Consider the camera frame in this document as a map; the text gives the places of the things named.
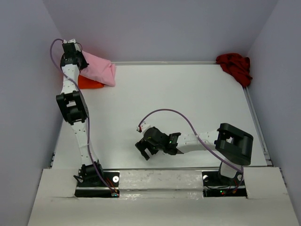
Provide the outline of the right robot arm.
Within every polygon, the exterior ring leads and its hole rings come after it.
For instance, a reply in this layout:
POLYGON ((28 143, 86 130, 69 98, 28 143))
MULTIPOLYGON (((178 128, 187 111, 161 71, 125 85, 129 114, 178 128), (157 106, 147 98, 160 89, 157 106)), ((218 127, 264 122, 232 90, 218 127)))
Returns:
POLYGON ((220 161, 219 177, 222 179, 242 178, 243 167, 251 164, 253 136, 228 123, 220 124, 217 130, 206 133, 169 135, 143 122, 138 128, 142 139, 135 144, 140 154, 148 160, 148 153, 163 152, 168 155, 209 151, 220 161))

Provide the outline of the orange t shirt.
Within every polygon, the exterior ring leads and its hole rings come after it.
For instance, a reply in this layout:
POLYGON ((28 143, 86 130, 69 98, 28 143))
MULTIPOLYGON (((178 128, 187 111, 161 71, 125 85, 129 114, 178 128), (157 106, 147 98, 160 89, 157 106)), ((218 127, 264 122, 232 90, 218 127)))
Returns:
POLYGON ((80 89, 101 89, 104 85, 100 82, 91 80, 82 75, 78 76, 78 87, 80 89))

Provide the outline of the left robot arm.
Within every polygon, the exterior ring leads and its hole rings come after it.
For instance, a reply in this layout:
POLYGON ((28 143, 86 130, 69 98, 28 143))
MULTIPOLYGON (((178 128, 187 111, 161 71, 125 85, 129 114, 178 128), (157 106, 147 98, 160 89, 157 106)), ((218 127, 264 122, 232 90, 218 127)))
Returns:
POLYGON ((103 169, 93 147, 90 144, 89 112, 78 85, 78 77, 88 63, 83 55, 81 45, 75 40, 63 40, 63 55, 60 69, 63 73, 63 87, 56 102, 63 119, 71 126, 79 147, 81 167, 74 178, 78 186, 103 186, 103 169))

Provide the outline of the pink t shirt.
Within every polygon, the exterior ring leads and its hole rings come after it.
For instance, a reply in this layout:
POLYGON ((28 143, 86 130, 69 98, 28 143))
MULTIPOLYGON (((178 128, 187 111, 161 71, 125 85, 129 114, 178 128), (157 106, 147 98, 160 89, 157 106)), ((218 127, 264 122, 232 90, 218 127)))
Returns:
POLYGON ((89 66, 80 70, 80 75, 102 83, 104 86, 115 87, 116 66, 110 60, 103 59, 83 51, 89 66))

